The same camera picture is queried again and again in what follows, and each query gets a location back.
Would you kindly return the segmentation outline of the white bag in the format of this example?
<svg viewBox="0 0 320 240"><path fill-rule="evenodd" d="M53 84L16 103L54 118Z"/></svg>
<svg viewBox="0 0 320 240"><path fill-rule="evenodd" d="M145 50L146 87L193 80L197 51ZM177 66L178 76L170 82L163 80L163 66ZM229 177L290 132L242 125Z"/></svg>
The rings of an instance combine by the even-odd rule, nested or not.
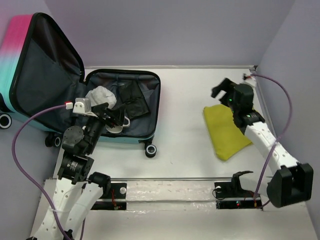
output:
<svg viewBox="0 0 320 240"><path fill-rule="evenodd" d="M90 100L92 107L108 103L108 108L112 109L117 103L115 94L103 86L90 90L85 97Z"/></svg>

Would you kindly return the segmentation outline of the white ceramic mug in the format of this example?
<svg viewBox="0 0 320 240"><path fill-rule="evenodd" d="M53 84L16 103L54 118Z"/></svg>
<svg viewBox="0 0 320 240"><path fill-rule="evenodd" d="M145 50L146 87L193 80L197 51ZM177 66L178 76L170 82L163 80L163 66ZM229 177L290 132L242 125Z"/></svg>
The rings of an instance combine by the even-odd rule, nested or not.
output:
<svg viewBox="0 0 320 240"><path fill-rule="evenodd" d="M113 127L106 127L106 130L111 134L119 134L121 133L125 128L128 128L131 125L131 121L128 117L124 117L124 124L122 125L114 125Z"/></svg>

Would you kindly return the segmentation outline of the black pouch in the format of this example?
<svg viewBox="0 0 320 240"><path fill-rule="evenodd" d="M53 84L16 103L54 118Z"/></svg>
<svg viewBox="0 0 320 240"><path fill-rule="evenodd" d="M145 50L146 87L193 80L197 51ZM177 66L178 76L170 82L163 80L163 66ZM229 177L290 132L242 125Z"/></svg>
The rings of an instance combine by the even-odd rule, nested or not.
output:
<svg viewBox="0 0 320 240"><path fill-rule="evenodd" d="M121 102L125 105L128 118L134 120L150 113L147 101L137 81L118 87Z"/></svg>

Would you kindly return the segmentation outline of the yellow cloth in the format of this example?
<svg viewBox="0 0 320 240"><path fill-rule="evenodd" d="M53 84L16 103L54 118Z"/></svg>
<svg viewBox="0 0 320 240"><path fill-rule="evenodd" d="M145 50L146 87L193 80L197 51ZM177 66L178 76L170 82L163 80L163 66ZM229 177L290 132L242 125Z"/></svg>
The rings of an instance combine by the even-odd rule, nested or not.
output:
<svg viewBox="0 0 320 240"><path fill-rule="evenodd" d="M234 124L232 111L228 107L222 104L206 106L203 117L214 152L221 161L229 160L252 144Z"/></svg>

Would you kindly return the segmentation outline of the pink and teal suitcase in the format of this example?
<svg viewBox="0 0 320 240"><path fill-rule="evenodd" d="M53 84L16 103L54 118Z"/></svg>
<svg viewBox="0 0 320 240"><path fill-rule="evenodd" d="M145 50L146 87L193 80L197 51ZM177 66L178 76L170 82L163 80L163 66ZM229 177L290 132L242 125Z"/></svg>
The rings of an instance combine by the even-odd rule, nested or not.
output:
<svg viewBox="0 0 320 240"><path fill-rule="evenodd" d="M82 58L55 20L46 13L11 18L0 45L0 127L8 129L12 119L26 120L50 109L32 121L48 132L48 147L62 144L71 126L83 127L88 117L73 113L76 98L103 86L114 93L116 108L122 105L118 87L137 81L150 113L130 120L130 126L113 134L106 127L100 141L143 143L145 155L157 154L153 144L161 95L160 77L151 71L97 69L85 72Z"/></svg>

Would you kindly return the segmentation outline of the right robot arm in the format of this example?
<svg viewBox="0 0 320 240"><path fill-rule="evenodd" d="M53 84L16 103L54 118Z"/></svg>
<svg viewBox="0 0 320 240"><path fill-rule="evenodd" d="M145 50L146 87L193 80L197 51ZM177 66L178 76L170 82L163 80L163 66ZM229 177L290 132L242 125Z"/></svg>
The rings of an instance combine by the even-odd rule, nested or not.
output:
<svg viewBox="0 0 320 240"><path fill-rule="evenodd" d="M242 196L251 192L254 197L267 197L276 208L306 202L312 197L314 170L282 146L282 135L274 136L264 117L254 109L255 78L254 74L244 75L241 83L224 78L211 90L212 98L224 92L220 103L231 110L234 125L265 158L259 177L251 170L238 171L219 193L226 198L228 194Z"/></svg>

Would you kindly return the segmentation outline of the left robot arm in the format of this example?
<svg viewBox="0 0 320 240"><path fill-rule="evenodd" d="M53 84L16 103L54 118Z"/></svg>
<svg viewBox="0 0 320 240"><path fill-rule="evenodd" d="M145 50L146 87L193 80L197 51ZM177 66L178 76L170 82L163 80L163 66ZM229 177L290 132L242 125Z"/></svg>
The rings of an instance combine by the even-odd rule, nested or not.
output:
<svg viewBox="0 0 320 240"><path fill-rule="evenodd" d="M104 129L120 123L121 110L109 110L108 106L91 106L86 98L76 99L72 106L74 113L88 117L88 121L83 127L67 128L63 134L64 153L54 193L47 197L48 209L32 240L73 240L84 230L86 217L100 198L110 196L111 205L118 208L110 176L90 173L94 163L90 155Z"/></svg>

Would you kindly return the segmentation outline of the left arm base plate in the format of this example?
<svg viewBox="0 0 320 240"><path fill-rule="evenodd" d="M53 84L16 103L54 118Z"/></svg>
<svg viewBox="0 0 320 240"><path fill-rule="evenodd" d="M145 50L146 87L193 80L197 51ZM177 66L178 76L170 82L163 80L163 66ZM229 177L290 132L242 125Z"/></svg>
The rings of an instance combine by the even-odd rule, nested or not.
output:
<svg viewBox="0 0 320 240"><path fill-rule="evenodd" d="M127 209L127 183L112 182L110 190L93 205L95 211L125 211Z"/></svg>

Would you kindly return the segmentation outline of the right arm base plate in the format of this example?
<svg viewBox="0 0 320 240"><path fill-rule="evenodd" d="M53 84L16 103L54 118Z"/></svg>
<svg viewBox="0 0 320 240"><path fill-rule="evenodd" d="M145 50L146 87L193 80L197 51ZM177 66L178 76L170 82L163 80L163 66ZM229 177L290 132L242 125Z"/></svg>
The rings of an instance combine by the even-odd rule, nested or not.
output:
<svg viewBox="0 0 320 240"><path fill-rule="evenodd" d="M231 180L218 181L214 183L212 196L216 200L217 210L235 210L235 209L262 209L262 200L260 195L254 197L254 192L244 189L241 183L241 177L253 177L250 170L238 171L234 173Z"/></svg>

